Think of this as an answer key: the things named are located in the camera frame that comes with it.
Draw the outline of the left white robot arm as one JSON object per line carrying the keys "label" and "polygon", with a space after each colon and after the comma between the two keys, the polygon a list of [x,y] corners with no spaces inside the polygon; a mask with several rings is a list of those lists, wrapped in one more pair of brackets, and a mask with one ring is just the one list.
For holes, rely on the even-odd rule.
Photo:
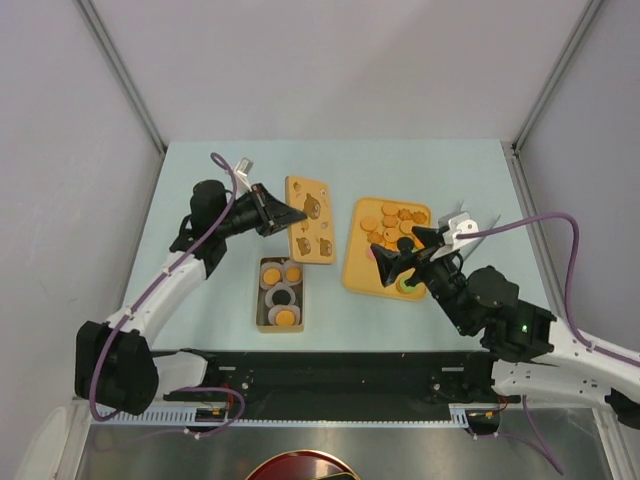
{"label": "left white robot arm", "polygon": [[207,280],[227,252],[227,239],[249,230],[262,237],[306,219],[306,214],[254,184],[240,197],[218,180],[198,183],[170,254],[140,297],[76,335],[74,388],[91,407],[139,415],[166,394],[188,389],[214,397],[220,374],[205,356],[181,350],[157,357],[151,347],[183,301]]}

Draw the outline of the black cookie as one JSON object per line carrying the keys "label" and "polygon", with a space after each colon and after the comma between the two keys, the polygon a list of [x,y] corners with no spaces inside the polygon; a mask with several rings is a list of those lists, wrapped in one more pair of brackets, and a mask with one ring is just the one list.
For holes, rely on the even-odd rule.
{"label": "black cookie", "polygon": [[292,294],[286,289],[278,289],[271,295],[271,301],[274,306],[290,305],[292,302]]}

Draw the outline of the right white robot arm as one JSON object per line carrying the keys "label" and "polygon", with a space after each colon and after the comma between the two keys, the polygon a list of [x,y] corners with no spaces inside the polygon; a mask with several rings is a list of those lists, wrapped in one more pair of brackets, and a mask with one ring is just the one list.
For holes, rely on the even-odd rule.
{"label": "right white robot arm", "polygon": [[533,380],[495,375],[477,366],[463,373],[461,388],[473,401],[496,390],[525,397],[536,392],[559,395],[565,382],[571,397],[584,398],[598,389],[597,404],[613,410],[617,420],[639,426],[639,355],[583,334],[568,319],[525,302],[519,288],[492,266],[465,276],[454,259],[458,241],[449,228],[420,228],[424,247],[398,252],[373,245],[381,282],[389,286],[409,272],[408,285],[423,284],[459,334],[478,336],[480,344],[503,363],[534,365]]}

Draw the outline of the orange cookie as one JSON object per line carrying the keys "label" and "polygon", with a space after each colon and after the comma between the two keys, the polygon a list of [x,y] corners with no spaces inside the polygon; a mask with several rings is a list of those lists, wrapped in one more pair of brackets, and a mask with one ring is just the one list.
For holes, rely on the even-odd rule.
{"label": "orange cookie", "polygon": [[270,267],[262,274],[262,281],[265,285],[273,286],[282,279],[282,273],[279,268]]}
{"label": "orange cookie", "polygon": [[292,266],[285,271],[285,279],[290,283],[297,283],[302,278],[302,271],[299,267]]}
{"label": "orange cookie", "polygon": [[291,310],[281,310],[276,313],[274,323],[279,327],[289,327],[296,324],[296,315]]}

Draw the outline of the silver tin lid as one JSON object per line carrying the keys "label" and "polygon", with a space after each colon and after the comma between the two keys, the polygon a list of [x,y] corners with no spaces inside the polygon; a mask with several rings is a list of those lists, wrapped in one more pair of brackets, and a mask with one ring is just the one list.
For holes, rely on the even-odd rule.
{"label": "silver tin lid", "polygon": [[285,201],[306,215],[288,228],[290,257],[303,264],[333,264],[336,246],[329,186],[309,178],[288,176]]}

